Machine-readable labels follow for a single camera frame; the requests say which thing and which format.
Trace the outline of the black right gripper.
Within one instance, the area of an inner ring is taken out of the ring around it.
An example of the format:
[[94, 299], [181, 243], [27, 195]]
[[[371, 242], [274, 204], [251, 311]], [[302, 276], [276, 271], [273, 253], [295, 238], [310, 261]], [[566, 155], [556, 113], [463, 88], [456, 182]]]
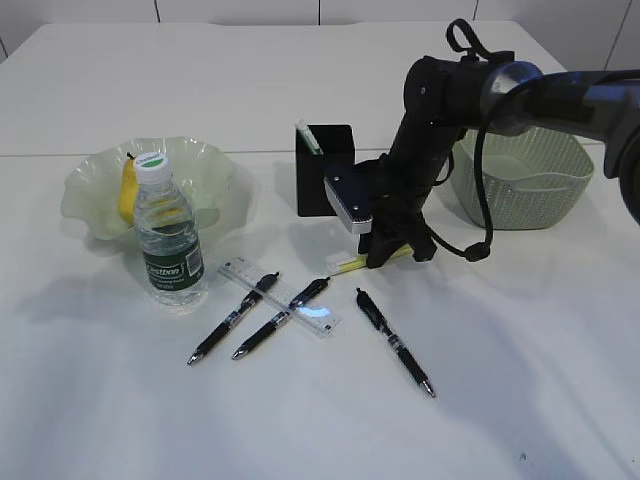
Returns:
[[[409, 69], [403, 89], [404, 114], [387, 156], [375, 174], [373, 229], [359, 238], [367, 268], [383, 266], [408, 243], [416, 262], [430, 261], [434, 241], [421, 213], [453, 145], [465, 128], [482, 119], [480, 97], [493, 72], [488, 61], [440, 60], [424, 56]], [[400, 208], [413, 216], [403, 233]]]

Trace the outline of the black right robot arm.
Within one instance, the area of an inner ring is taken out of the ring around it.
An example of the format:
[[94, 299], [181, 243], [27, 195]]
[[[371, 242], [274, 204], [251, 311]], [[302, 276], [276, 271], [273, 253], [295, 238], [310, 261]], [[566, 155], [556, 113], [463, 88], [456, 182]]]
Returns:
[[[601, 141], [603, 171], [617, 179], [624, 204], [639, 216], [639, 73], [636, 70], [542, 74], [528, 62], [458, 62], [425, 56], [405, 78], [404, 115], [388, 153], [359, 164], [372, 202], [372, 227], [358, 248], [379, 268], [405, 244], [417, 262], [438, 246], [476, 262], [489, 256], [494, 222], [482, 175], [488, 134], [538, 126]], [[426, 223], [422, 208], [454, 144], [477, 133], [474, 182], [485, 238], [460, 250]]]

